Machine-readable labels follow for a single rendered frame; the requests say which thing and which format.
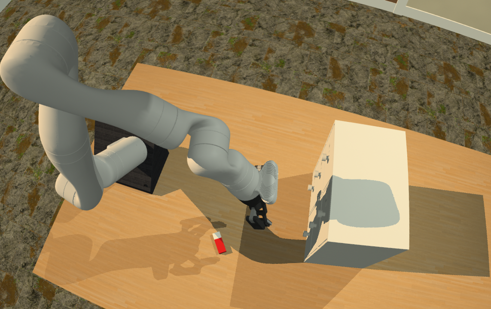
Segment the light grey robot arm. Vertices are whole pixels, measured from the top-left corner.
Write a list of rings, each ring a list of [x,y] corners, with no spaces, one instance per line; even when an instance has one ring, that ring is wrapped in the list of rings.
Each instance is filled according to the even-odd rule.
[[[278,165],[266,161],[258,171],[229,149],[230,130],[219,118],[184,111],[148,92],[80,83],[78,43],[56,16],[39,15],[23,26],[0,62],[0,77],[14,93],[39,104],[41,143],[60,172],[55,191],[78,209],[94,209],[104,188],[147,157],[145,143],[135,136],[93,155],[85,118],[165,149],[178,148],[188,134],[188,166],[194,174],[219,181],[241,201],[260,195],[273,205],[277,199]]]

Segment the white chest of drawers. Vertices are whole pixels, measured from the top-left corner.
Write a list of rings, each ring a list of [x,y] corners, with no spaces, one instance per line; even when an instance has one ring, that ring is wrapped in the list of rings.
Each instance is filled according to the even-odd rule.
[[[304,262],[365,268],[409,250],[406,135],[346,121],[334,125],[328,236]]]

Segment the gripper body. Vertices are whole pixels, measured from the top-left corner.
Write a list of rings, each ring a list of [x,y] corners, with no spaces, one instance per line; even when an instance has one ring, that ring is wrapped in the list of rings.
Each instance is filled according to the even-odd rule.
[[[241,200],[239,200],[241,201]],[[262,204],[261,204],[261,196],[258,195],[257,197],[253,198],[252,200],[249,200],[249,201],[241,201],[243,202],[245,205],[248,205],[249,206],[249,209],[252,209],[252,207],[254,207],[254,209],[256,211],[260,210],[262,208]]]

